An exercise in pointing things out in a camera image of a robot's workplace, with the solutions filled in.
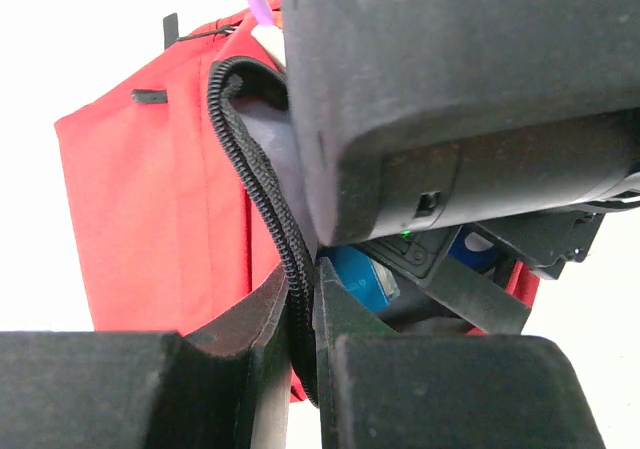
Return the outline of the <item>blue paperback book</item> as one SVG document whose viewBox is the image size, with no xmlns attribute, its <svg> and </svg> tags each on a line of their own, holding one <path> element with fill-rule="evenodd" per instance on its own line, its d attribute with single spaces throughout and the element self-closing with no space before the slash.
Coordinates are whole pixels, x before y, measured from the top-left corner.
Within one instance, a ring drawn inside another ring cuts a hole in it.
<svg viewBox="0 0 640 449">
<path fill-rule="evenodd" d="M 320 256 L 331 261 L 347 291 L 373 312 L 388 307 L 400 293 L 393 273 L 357 248 L 325 248 Z"/>
</svg>

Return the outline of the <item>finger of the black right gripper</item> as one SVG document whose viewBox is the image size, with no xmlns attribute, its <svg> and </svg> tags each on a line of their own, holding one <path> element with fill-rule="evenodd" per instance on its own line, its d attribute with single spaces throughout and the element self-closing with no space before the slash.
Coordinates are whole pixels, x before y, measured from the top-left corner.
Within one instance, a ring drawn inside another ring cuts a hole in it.
<svg viewBox="0 0 640 449">
<path fill-rule="evenodd" d="M 490 279 L 446 256 L 425 292 L 488 334 L 520 334 L 531 309 Z"/>
</svg>

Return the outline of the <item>blue shark pencil case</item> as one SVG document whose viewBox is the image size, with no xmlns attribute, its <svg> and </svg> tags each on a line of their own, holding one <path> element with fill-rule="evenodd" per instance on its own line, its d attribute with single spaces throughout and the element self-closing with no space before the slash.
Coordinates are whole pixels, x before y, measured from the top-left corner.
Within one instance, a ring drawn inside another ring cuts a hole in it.
<svg viewBox="0 0 640 449">
<path fill-rule="evenodd" d="M 476 272 L 484 273 L 495 266 L 500 252 L 492 242 L 463 226 L 449 249 L 449 255 Z"/>
</svg>

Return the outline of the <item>red student backpack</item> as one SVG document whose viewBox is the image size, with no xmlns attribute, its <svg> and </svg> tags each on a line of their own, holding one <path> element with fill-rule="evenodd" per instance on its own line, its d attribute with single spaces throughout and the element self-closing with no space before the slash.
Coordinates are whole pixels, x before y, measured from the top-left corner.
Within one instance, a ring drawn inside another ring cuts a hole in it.
<svg viewBox="0 0 640 449">
<path fill-rule="evenodd" d="M 249 11 L 201 26 L 56 123 L 96 330 L 190 333 L 280 263 L 206 106 L 213 63 L 268 61 L 255 26 Z"/>
</svg>

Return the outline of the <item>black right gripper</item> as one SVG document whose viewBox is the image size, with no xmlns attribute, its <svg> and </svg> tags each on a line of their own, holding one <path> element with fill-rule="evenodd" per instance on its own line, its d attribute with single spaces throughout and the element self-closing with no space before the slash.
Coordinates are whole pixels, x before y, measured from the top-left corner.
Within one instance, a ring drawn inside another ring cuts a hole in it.
<svg viewBox="0 0 640 449">
<path fill-rule="evenodd" d="M 326 246 L 639 194 L 639 0 L 282 0 Z"/>
</svg>

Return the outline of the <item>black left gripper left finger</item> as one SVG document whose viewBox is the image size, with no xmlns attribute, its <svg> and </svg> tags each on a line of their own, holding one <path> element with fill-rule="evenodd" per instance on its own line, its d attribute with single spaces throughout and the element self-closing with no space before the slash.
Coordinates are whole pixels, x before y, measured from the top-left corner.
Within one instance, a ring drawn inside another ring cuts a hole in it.
<svg viewBox="0 0 640 449">
<path fill-rule="evenodd" d="M 281 448 L 291 368 L 281 269 L 197 331 L 5 332 L 5 448 Z"/>
</svg>

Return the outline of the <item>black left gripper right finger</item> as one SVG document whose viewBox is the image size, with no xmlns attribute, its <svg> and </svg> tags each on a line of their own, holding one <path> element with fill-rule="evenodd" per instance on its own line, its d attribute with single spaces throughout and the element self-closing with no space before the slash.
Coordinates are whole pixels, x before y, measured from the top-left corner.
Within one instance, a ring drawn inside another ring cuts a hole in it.
<svg viewBox="0 0 640 449">
<path fill-rule="evenodd" d="M 569 359 L 535 336 L 402 335 L 317 265 L 326 448 L 600 448 Z"/>
</svg>

